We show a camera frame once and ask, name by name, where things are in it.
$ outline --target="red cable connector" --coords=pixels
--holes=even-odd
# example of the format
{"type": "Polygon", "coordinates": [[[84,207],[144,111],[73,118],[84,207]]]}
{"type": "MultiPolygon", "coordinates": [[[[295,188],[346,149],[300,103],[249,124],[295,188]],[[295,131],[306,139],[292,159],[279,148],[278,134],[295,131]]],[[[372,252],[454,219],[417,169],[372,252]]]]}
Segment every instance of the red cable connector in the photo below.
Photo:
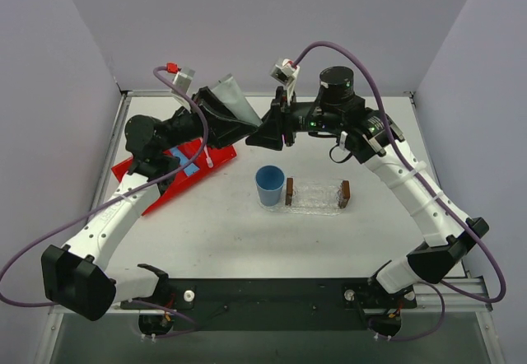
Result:
{"type": "Polygon", "coordinates": [[[178,65],[176,63],[168,62],[166,64],[166,71],[168,73],[176,74],[180,68],[178,68],[178,65]]]}

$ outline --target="cable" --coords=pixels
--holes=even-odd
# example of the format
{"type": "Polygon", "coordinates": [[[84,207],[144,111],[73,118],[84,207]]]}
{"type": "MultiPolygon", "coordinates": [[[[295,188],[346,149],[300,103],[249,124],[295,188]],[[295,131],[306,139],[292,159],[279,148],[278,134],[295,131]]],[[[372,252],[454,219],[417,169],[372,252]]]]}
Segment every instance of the cable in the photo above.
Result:
{"type": "Polygon", "coordinates": [[[347,154],[342,160],[340,160],[340,161],[335,161],[335,160],[333,159],[333,150],[334,150],[335,148],[337,148],[337,147],[338,147],[338,144],[336,144],[335,146],[331,147],[331,150],[329,150],[329,159],[330,159],[331,161],[333,161],[335,164],[343,164],[344,162],[349,161],[349,160],[352,159],[353,154],[350,152],[350,153],[347,154]]]}
{"type": "MultiPolygon", "coordinates": [[[[142,301],[135,301],[135,302],[139,303],[139,304],[149,304],[148,302],[145,303],[145,302],[142,302],[142,301]]],[[[228,312],[227,305],[220,305],[218,308],[213,310],[212,313],[209,316],[207,316],[204,319],[204,321],[203,321],[204,323],[202,325],[199,325],[199,326],[197,326],[196,328],[193,328],[193,329],[186,329],[186,330],[183,330],[183,331],[177,331],[177,332],[173,332],[173,333],[169,333],[169,334],[165,334],[165,335],[159,335],[159,336],[156,335],[155,339],[165,339],[165,338],[179,337],[182,334],[190,334],[190,333],[194,333],[194,332],[197,332],[197,331],[202,331],[205,327],[207,327],[208,322],[210,322],[210,320],[215,319],[215,318],[217,318],[220,315],[224,315],[227,312],[228,312]]],[[[145,335],[145,334],[139,333],[135,329],[134,324],[131,324],[131,328],[132,328],[133,333],[136,334],[137,336],[142,337],[144,335],[145,338],[152,339],[152,336],[150,336],[150,335],[145,335]]]]}
{"type": "MultiPolygon", "coordinates": [[[[132,303],[133,304],[137,304],[137,305],[148,306],[149,308],[152,308],[152,309],[163,310],[164,312],[168,312],[171,315],[177,316],[180,319],[183,319],[183,320],[189,322],[190,324],[194,324],[195,326],[198,326],[198,324],[196,323],[196,321],[194,319],[188,317],[187,315],[182,314],[181,312],[178,312],[177,310],[173,310],[173,309],[167,308],[165,306],[152,304],[151,302],[145,302],[145,301],[139,301],[139,300],[132,300],[132,303]]],[[[168,333],[168,334],[165,334],[165,335],[156,335],[155,338],[152,338],[151,335],[145,335],[145,338],[149,338],[149,339],[172,338],[172,337],[178,337],[178,336],[183,335],[183,334],[190,334],[190,333],[193,333],[194,331],[197,331],[197,330],[198,330],[198,327],[195,327],[195,328],[192,328],[192,329],[184,329],[182,331],[175,331],[173,333],[168,333]]]]}
{"type": "Polygon", "coordinates": [[[308,132],[307,134],[310,135],[312,138],[318,138],[318,139],[336,139],[336,138],[338,138],[338,136],[333,135],[331,133],[323,134],[323,133],[320,133],[320,132],[317,132],[317,131],[311,131],[311,132],[308,132]]]}
{"type": "MultiPolygon", "coordinates": [[[[181,96],[183,99],[185,99],[187,102],[189,102],[190,107],[192,110],[198,115],[199,119],[201,120],[201,123],[203,125],[203,141],[201,143],[201,146],[196,151],[196,153],[182,166],[180,166],[178,169],[171,171],[170,173],[167,173],[166,175],[163,175],[160,178],[154,179],[152,181],[149,181],[148,183],[145,183],[143,185],[140,185],[139,187],[136,187],[135,189],[132,189],[126,193],[124,193],[125,197],[128,197],[130,195],[134,195],[136,192],[141,191],[142,189],[145,189],[147,187],[150,187],[151,185],[160,183],[164,180],[169,179],[170,177],[176,175],[177,173],[181,172],[183,169],[185,169],[187,166],[192,164],[194,161],[196,161],[196,158],[203,152],[204,148],[207,146],[207,140],[208,140],[208,124],[207,119],[205,118],[205,115],[203,112],[199,109],[199,107],[194,103],[192,99],[190,99],[187,94],[181,92],[174,84],[172,84],[169,80],[164,78],[160,72],[165,72],[166,67],[160,66],[158,68],[154,69],[154,76],[156,76],[161,82],[163,82],[165,85],[167,85],[171,90],[175,91],[177,95],[181,96]]],[[[2,267],[2,270],[0,270],[0,282],[2,281],[3,277],[6,275],[9,268],[26,252],[33,249],[35,246],[37,246],[39,243],[43,242],[44,240],[47,240],[48,238],[57,235],[58,233],[67,230],[71,226],[76,225],[78,222],[82,222],[83,220],[86,220],[88,217],[93,216],[94,214],[100,212],[101,210],[106,209],[107,207],[113,205],[114,203],[117,203],[119,201],[122,201],[123,199],[119,196],[117,198],[111,199],[108,202],[102,203],[98,207],[94,208],[93,210],[89,211],[86,214],[83,214],[82,216],[76,218],[75,220],[68,222],[64,224],[63,226],[60,226],[59,228],[56,228],[52,230],[51,232],[48,232],[47,234],[41,236],[40,238],[33,240],[31,243],[29,243],[27,246],[25,246],[23,249],[15,253],[2,267]]],[[[11,305],[11,306],[18,306],[20,308],[39,308],[42,306],[53,306],[55,305],[53,302],[35,302],[35,303],[28,303],[28,302],[19,302],[14,301],[6,296],[4,296],[0,292],[0,301],[11,305]]]]}
{"type": "Polygon", "coordinates": [[[375,330],[371,329],[371,323],[374,321],[374,319],[370,319],[370,320],[368,320],[368,328],[371,329],[371,331],[374,331],[375,335],[379,335],[379,337],[381,337],[383,339],[386,339],[386,340],[388,340],[390,342],[410,342],[410,341],[415,341],[416,339],[425,338],[425,337],[427,337],[430,334],[434,334],[443,325],[443,321],[445,321],[445,312],[446,312],[445,298],[443,297],[443,295],[441,294],[439,289],[436,286],[434,286],[433,284],[431,284],[429,282],[419,282],[419,283],[420,284],[424,284],[426,286],[429,286],[429,288],[434,290],[437,293],[437,295],[439,296],[439,299],[441,301],[441,314],[439,316],[439,320],[437,321],[436,325],[434,325],[434,327],[432,327],[428,331],[423,331],[420,334],[412,335],[412,336],[409,336],[409,337],[392,337],[392,338],[390,338],[390,337],[387,337],[386,335],[379,334],[375,330]]]}
{"type": "MultiPolygon", "coordinates": [[[[335,51],[338,51],[343,56],[348,58],[362,73],[368,84],[370,85],[371,91],[373,92],[373,96],[375,97],[375,102],[377,103],[377,107],[380,112],[380,118],[382,119],[383,124],[385,125],[385,131],[386,136],[388,137],[389,143],[391,144],[392,148],[395,151],[395,154],[397,154],[397,157],[401,160],[403,165],[406,167],[406,169],[413,171],[412,165],[404,158],[403,154],[397,147],[397,143],[395,141],[394,135],[392,134],[391,129],[389,128],[389,120],[388,116],[386,115],[385,106],[382,103],[382,99],[380,97],[379,88],[375,84],[375,81],[373,80],[373,77],[368,72],[366,67],[362,64],[362,62],[352,53],[347,51],[344,47],[341,47],[338,44],[331,43],[328,41],[315,41],[314,43],[308,45],[304,51],[300,54],[300,56],[292,63],[293,66],[297,66],[298,63],[301,62],[302,59],[309,53],[312,49],[316,47],[327,47],[330,49],[334,49],[335,51]]],[[[419,180],[419,182],[423,185],[423,187],[427,190],[427,192],[432,196],[437,196],[436,192],[434,192],[434,189],[428,184],[428,182],[425,180],[424,177],[421,176],[420,173],[415,174],[416,178],[419,180]]],[[[500,269],[500,266],[498,265],[496,259],[492,255],[491,251],[488,249],[488,247],[483,243],[483,241],[479,238],[479,236],[470,228],[470,226],[467,225],[467,223],[463,220],[461,220],[457,214],[455,214],[448,205],[443,202],[440,198],[436,199],[437,203],[445,210],[445,212],[451,216],[460,226],[463,227],[463,229],[469,234],[469,236],[478,244],[478,246],[481,248],[483,253],[487,256],[489,262],[491,263],[492,267],[494,268],[494,271],[496,271],[497,278],[500,282],[500,292],[497,296],[493,298],[486,298],[484,296],[478,296],[476,294],[465,292],[456,286],[451,285],[448,282],[441,282],[448,288],[454,290],[455,292],[458,292],[459,294],[463,294],[464,296],[468,296],[470,298],[473,298],[474,300],[485,302],[488,304],[493,304],[496,302],[499,302],[503,299],[503,297],[506,294],[506,280],[505,276],[503,275],[503,272],[500,269]]]]}
{"type": "Polygon", "coordinates": [[[399,306],[397,307],[397,309],[395,310],[395,312],[389,314],[388,317],[390,317],[390,318],[392,319],[392,318],[394,318],[395,316],[400,315],[402,309],[403,309],[403,300],[400,300],[400,302],[399,302],[399,306]]]}
{"type": "MultiPolygon", "coordinates": [[[[170,294],[170,296],[171,296],[171,299],[165,305],[165,308],[170,308],[172,305],[174,305],[175,293],[170,294]]],[[[170,316],[168,316],[168,312],[165,312],[165,319],[167,319],[168,321],[171,321],[170,316]]]]}

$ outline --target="brown block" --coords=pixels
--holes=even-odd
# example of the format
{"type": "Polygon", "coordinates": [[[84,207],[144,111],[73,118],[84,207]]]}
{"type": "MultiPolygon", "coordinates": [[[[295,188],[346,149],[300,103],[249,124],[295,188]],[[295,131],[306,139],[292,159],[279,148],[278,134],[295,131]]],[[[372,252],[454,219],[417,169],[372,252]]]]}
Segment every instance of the brown block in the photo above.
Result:
{"type": "Polygon", "coordinates": [[[343,183],[340,185],[340,192],[338,193],[338,207],[344,209],[351,197],[352,193],[349,189],[349,181],[343,180],[343,183]]]}
{"type": "Polygon", "coordinates": [[[286,206],[291,206],[293,201],[293,178],[288,177],[286,181],[286,206]]]}

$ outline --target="black bracket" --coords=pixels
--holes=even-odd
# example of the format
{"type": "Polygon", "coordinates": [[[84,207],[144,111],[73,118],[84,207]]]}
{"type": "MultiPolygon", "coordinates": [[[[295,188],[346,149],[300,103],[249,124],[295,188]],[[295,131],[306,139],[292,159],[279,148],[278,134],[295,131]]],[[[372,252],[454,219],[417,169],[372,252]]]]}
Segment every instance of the black bracket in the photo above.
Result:
{"type": "Polygon", "coordinates": [[[62,249],[50,245],[42,254],[46,298],[89,320],[98,320],[114,301],[114,280],[91,263],[93,257],[82,259],[68,249],[67,245],[62,249]]]}
{"type": "MultiPolygon", "coordinates": [[[[168,279],[163,284],[175,294],[171,307],[196,320],[197,329],[207,331],[366,329],[365,310],[397,309],[400,299],[382,294],[369,278],[168,279]],[[184,300],[187,290],[195,294],[192,305],[184,300]],[[348,291],[354,292],[353,300],[347,299],[348,291]]],[[[405,309],[416,306],[415,300],[404,302],[405,309]]],[[[121,307],[141,309],[130,302],[121,307]]],[[[162,321],[153,316],[152,322],[162,321]]],[[[173,328],[189,326],[175,319],[173,328]]]]}
{"type": "Polygon", "coordinates": [[[257,130],[257,126],[237,119],[208,87],[200,88],[194,96],[208,122],[208,145],[224,148],[257,130]]]}
{"type": "Polygon", "coordinates": [[[287,103],[287,99],[284,99],[283,94],[283,87],[279,86],[274,99],[271,101],[270,110],[262,118],[262,124],[255,133],[245,139],[247,146],[258,146],[277,151],[283,149],[286,131],[282,106],[287,103]]]}
{"type": "MultiPolygon", "coordinates": [[[[481,217],[469,218],[466,222],[480,238],[489,230],[487,222],[481,217]]],[[[447,241],[448,245],[438,247],[430,247],[423,242],[407,255],[408,264],[422,280],[439,283],[476,244],[466,231],[458,238],[449,236],[447,241]]]]}

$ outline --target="black metal base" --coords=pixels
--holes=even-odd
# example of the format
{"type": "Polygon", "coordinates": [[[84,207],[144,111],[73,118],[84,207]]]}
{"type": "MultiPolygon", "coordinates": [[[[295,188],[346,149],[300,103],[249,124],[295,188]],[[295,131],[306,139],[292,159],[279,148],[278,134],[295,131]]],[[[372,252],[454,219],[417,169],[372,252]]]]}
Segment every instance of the black metal base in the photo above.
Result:
{"type": "MultiPolygon", "coordinates": [[[[168,279],[166,283],[175,294],[171,307],[207,331],[358,330],[367,328],[365,309],[396,309],[401,300],[405,309],[417,306],[415,300],[383,293],[369,278],[168,279]],[[192,302],[183,299],[187,290],[195,293],[192,302]]],[[[144,301],[166,304],[154,296],[144,301]]],[[[144,309],[130,302],[121,307],[144,309]]],[[[154,318],[162,320],[159,315],[154,318]]],[[[175,319],[176,330],[191,326],[175,319]]]]}

